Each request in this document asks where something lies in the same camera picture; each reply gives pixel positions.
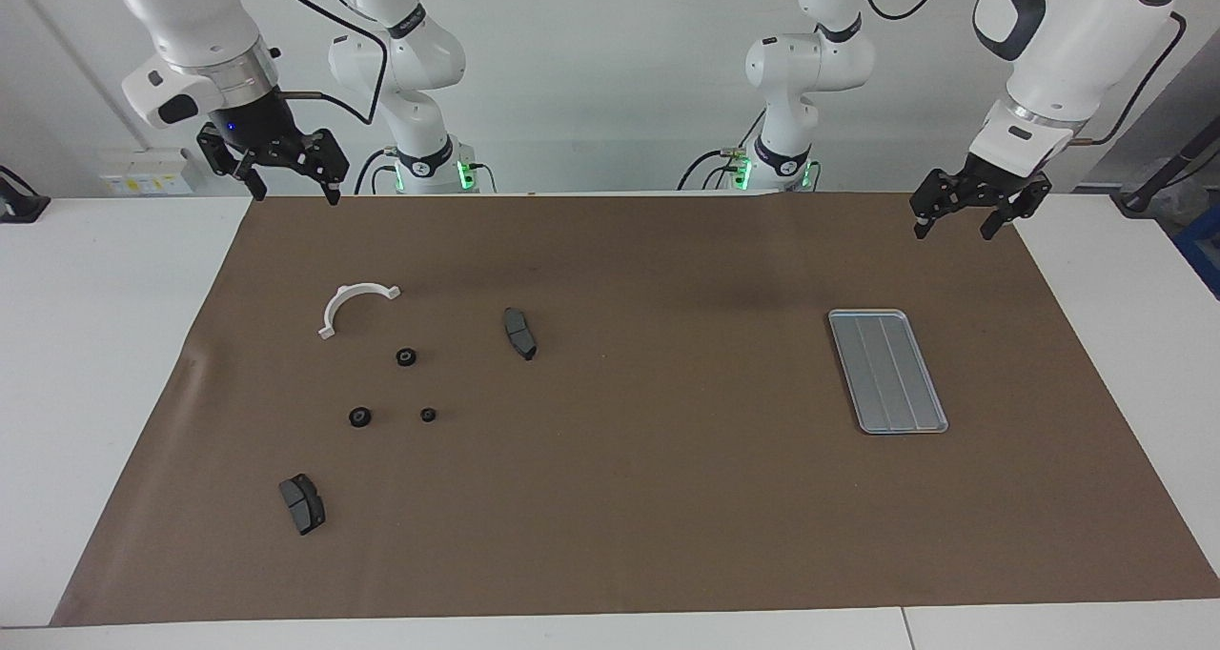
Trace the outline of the white wall outlet box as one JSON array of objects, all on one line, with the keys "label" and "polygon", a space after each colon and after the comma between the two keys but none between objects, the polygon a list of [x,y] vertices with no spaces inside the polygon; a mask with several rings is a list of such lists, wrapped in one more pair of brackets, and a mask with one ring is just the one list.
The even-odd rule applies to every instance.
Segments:
[{"label": "white wall outlet box", "polygon": [[104,150],[99,159],[99,178],[112,195],[189,195],[203,190],[200,172],[182,148]]}]

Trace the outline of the brown table mat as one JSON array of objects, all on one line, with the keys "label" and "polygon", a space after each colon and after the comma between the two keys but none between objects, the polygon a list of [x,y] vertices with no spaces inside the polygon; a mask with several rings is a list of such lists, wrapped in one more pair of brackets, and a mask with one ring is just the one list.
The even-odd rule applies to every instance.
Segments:
[{"label": "brown table mat", "polygon": [[[1220,598],[1024,241],[981,221],[917,240],[905,198],[859,193],[254,202],[51,622]],[[322,340],[357,282],[401,294]],[[948,430],[859,428],[832,310],[906,313]]]}]

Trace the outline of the black stand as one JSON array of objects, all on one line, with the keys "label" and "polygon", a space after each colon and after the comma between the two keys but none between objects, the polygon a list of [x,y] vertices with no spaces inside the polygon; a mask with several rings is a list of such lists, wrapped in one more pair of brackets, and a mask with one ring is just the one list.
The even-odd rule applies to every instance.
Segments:
[{"label": "black stand", "polygon": [[1159,171],[1143,182],[1142,185],[1137,187],[1133,193],[1118,193],[1111,198],[1111,202],[1115,204],[1118,211],[1124,216],[1138,217],[1146,212],[1150,199],[1157,193],[1165,189],[1165,187],[1170,187],[1171,182],[1177,176],[1181,176],[1190,163],[1193,163],[1198,156],[1207,152],[1216,141],[1220,141],[1220,113],[1213,117],[1210,123],[1204,126],[1199,133],[1196,133],[1181,151],[1172,155],[1172,159],[1169,159],[1168,163],[1164,163]]}]

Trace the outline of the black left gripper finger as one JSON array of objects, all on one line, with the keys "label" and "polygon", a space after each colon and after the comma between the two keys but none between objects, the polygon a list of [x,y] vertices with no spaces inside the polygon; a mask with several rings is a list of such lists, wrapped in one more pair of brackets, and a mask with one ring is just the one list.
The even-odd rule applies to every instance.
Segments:
[{"label": "black left gripper finger", "polygon": [[956,185],[956,178],[946,171],[931,171],[921,180],[921,184],[913,193],[913,213],[915,216],[913,230],[917,240],[928,237],[937,220],[958,211]]},{"label": "black left gripper finger", "polygon": [[1020,217],[1033,216],[1050,193],[1050,180],[1028,180],[1015,193],[994,193],[989,196],[989,212],[985,224],[981,226],[981,237],[985,241],[992,240],[1003,226],[1013,223]]}]

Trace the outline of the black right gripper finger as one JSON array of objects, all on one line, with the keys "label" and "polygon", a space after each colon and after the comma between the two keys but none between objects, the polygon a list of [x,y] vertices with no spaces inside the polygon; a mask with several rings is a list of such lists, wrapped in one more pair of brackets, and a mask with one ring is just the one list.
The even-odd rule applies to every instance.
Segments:
[{"label": "black right gripper finger", "polygon": [[350,170],[349,160],[336,135],[327,129],[300,138],[300,165],[304,176],[317,182],[329,206],[342,196],[342,184]]},{"label": "black right gripper finger", "polygon": [[254,201],[264,201],[266,198],[266,184],[255,168],[256,152],[245,152],[242,159],[235,159],[228,148],[228,143],[214,126],[201,126],[196,133],[196,146],[206,160],[214,176],[227,176],[246,187]]}]

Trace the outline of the white curved plastic bracket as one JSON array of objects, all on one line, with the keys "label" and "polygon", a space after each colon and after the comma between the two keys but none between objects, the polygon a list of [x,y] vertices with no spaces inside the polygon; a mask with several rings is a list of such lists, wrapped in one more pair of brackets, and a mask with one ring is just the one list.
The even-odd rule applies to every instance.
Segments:
[{"label": "white curved plastic bracket", "polygon": [[379,295],[379,298],[387,298],[388,301],[394,301],[400,294],[399,287],[386,287],[378,282],[357,282],[357,284],[339,287],[325,306],[322,328],[317,332],[318,337],[322,340],[336,337],[336,316],[350,299],[357,298],[357,295]]}]

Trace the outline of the blue crate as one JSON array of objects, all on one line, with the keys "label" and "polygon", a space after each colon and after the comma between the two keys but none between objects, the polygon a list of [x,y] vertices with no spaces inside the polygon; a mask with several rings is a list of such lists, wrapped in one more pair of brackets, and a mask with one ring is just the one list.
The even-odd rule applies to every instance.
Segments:
[{"label": "blue crate", "polygon": [[1220,301],[1220,204],[1174,234],[1172,246]]}]

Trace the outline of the silver metal tray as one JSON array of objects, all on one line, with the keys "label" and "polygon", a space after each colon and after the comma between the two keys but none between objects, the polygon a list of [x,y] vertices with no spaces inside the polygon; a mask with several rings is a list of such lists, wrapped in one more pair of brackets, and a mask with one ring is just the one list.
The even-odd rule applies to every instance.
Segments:
[{"label": "silver metal tray", "polygon": [[832,310],[834,349],[867,437],[932,437],[949,428],[910,320],[902,310]]}]

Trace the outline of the grey brake pad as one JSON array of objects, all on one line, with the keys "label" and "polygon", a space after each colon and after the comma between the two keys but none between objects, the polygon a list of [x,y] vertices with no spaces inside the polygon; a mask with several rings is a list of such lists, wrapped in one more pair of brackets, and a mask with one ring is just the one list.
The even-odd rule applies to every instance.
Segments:
[{"label": "grey brake pad", "polygon": [[314,480],[306,474],[296,474],[279,480],[278,491],[292,515],[293,524],[301,537],[325,524],[325,502]]},{"label": "grey brake pad", "polygon": [[501,324],[508,337],[508,341],[518,357],[525,360],[536,359],[538,343],[536,335],[529,329],[527,316],[522,310],[509,307],[501,313]]}]

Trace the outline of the black clamp mount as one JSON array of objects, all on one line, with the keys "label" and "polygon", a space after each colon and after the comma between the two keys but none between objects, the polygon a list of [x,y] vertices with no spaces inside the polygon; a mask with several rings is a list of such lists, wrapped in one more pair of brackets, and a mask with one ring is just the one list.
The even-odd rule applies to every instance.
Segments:
[{"label": "black clamp mount", "polygon": [[39,220],[51,198],[37,193],[27,180],[0,165],[0,224],[30,224]]}]

